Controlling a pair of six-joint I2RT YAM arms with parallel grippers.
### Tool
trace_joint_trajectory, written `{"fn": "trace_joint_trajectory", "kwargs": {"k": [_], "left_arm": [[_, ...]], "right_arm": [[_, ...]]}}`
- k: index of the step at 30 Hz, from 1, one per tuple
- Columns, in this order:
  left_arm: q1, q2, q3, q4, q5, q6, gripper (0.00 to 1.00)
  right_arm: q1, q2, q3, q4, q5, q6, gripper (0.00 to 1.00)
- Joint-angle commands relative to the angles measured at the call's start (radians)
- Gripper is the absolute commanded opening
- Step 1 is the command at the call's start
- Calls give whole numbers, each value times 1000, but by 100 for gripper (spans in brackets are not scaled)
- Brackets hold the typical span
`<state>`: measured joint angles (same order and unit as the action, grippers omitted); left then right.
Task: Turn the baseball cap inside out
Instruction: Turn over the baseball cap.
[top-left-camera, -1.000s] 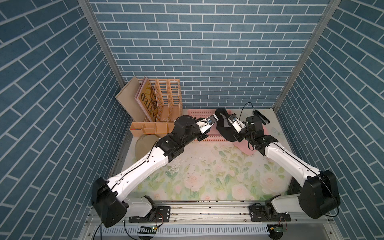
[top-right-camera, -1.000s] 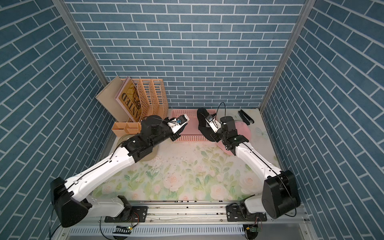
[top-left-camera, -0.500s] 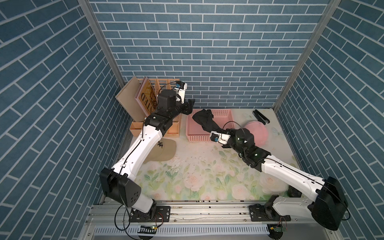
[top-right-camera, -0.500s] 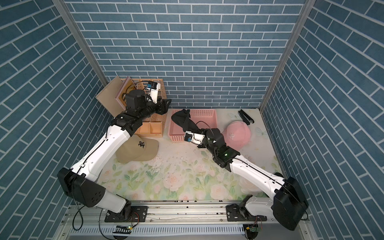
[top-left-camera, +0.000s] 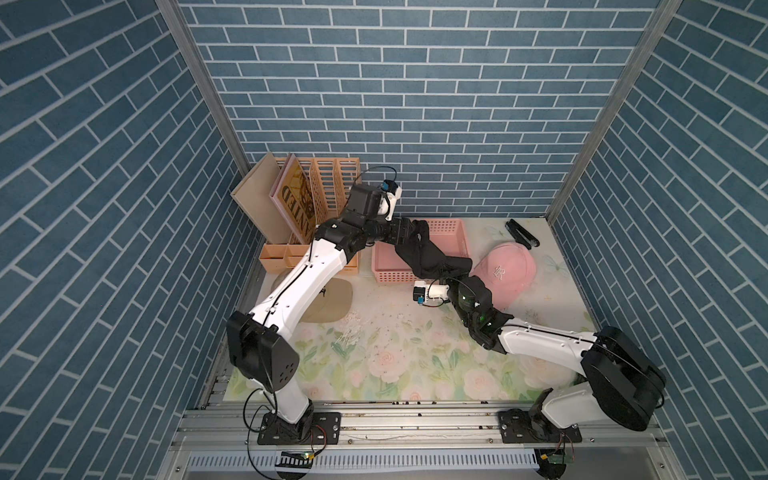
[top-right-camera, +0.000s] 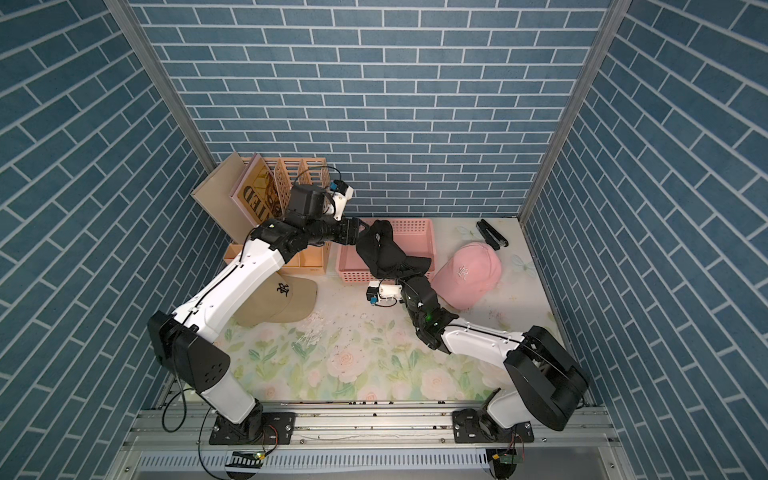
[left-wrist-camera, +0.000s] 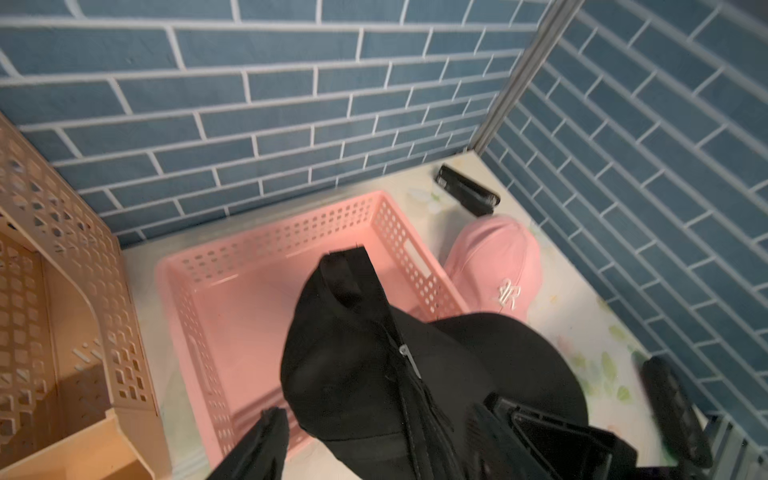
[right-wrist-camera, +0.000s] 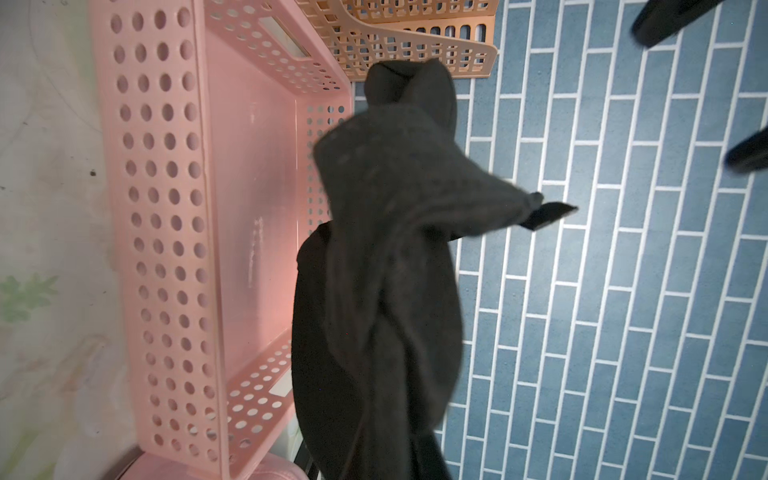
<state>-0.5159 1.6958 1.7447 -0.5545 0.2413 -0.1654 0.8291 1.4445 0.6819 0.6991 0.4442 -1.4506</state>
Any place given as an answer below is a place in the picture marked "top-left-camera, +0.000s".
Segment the black baseball cap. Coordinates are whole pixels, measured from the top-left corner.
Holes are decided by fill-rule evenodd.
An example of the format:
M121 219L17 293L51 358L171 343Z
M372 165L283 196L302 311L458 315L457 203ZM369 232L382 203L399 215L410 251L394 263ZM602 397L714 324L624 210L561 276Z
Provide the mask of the black baseball cap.
M467 275L472 269L468 257L448 256L430 239L429 225L424 220L411 220L414 233L408 242L394 245L397 255L419 279L439 280Z

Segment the pink baseball cap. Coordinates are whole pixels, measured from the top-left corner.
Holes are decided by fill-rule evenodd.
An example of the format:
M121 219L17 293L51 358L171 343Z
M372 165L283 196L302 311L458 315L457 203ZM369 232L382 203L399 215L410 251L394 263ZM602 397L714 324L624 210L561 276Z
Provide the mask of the pink baseball cap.
M493 248L472 271L491 291L493 306L499 310L506 310L528 290L536 273L529 250L514 242Z

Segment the beige baseball cap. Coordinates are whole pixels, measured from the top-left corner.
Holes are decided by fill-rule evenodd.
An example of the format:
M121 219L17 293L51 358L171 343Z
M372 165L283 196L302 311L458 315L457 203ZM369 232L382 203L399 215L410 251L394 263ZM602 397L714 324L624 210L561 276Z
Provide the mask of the beige baseball cap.
M352 299L352 284L347 280L333 278L311 302L300 322L324 324L339 321L349 313Z

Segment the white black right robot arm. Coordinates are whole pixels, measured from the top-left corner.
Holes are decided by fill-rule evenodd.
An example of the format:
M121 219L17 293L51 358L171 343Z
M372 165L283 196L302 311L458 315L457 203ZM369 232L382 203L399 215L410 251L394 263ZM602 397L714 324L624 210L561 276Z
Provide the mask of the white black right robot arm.
M476 276L449 279L446 285L444 298L480 346L541 359L584 379L567 388L543 389L527 411L501 412L504 442L578 442L579 425L605 419L644 431L662 406L664 374L622 330L573 332L532 325L496 309L491 291Z

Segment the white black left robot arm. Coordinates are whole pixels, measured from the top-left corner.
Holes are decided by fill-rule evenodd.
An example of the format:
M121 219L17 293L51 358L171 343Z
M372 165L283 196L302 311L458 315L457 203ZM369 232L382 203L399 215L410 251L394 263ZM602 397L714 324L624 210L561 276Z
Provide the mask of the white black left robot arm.
M249 312L236 311L228 319L230 363L272 401L261 427L266 441L299 444L309 439L314 406L294 379L300 356L290 338L321 290L358 252L407 234L408 228L393 217L401 194L393 180L354 184L342 213L317 227L307 253L278 287Z

